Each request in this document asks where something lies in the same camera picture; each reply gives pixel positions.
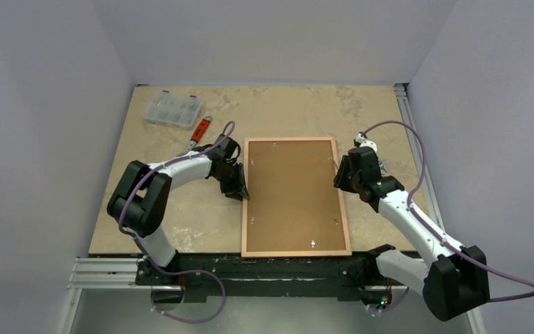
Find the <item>yellow black screwdriver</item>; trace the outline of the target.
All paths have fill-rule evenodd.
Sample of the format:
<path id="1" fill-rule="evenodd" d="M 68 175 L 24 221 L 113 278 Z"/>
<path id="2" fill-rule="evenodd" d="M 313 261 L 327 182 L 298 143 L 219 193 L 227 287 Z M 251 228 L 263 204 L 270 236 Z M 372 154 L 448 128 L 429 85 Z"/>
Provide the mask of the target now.
<path id="1" fill-rule="evenodd" d="M 339 167 L 338 167 L 336 161 L 335 161 L 332 157 L 328 158 L 328 160 L 332 162 L 332 164 L 333 164 L 335 170 L 338 170 L 338 169 L 339 169 Z"/>

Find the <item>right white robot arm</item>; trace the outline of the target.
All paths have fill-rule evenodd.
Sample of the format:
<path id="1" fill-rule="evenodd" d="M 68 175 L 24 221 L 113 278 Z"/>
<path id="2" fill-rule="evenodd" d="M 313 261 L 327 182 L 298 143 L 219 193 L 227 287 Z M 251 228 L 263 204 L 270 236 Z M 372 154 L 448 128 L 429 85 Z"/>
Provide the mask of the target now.
<path id="1" fill-rule="evenodd" d="M 422 296 L 429 311 L 448 321 L 490 299 L 486 263 L 477 246 L 465 247 L 408 200 L 409 193 L 393 176 L 384 176 L 370 147 L 353 148 L 342 156 L 333 185 L 356 193 L 407 238 L 420 255 L 412 259 L 398 250 L 386 250 L 363 263 L 371 283 L 391 278 Z"/>

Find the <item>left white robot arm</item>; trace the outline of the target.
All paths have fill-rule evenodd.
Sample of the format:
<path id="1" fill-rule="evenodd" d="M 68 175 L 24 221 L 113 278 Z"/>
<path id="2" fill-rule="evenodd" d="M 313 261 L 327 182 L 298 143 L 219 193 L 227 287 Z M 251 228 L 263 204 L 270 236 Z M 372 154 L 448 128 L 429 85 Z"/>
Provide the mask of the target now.
<path id="1" fill-rule="evenodd" d="M 238 162 L 240 151 L 234 139 L 221 134 L 213 145 L 193 148 L 169 161 L 145 164 L 135 160 L 126 167 L 106 212 L 154 265 L 152 275 L 161 284 L 172 284 L 179 277 L 178 252 L 161 228 L 170 193 L 212 177 L 225 197 L 249 199 L 243 164 Z"/>

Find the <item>pink picture frame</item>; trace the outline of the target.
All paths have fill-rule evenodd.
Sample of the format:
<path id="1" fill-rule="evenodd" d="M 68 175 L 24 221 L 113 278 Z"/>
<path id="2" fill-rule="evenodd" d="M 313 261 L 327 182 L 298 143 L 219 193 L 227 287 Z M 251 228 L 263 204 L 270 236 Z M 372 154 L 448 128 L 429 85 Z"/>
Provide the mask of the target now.
<path id="1" fill-rule="evenodd" d="M 243 257 L 351 255 L 346 206 L 334 188 L 332 137 L 247 138 Z"/>

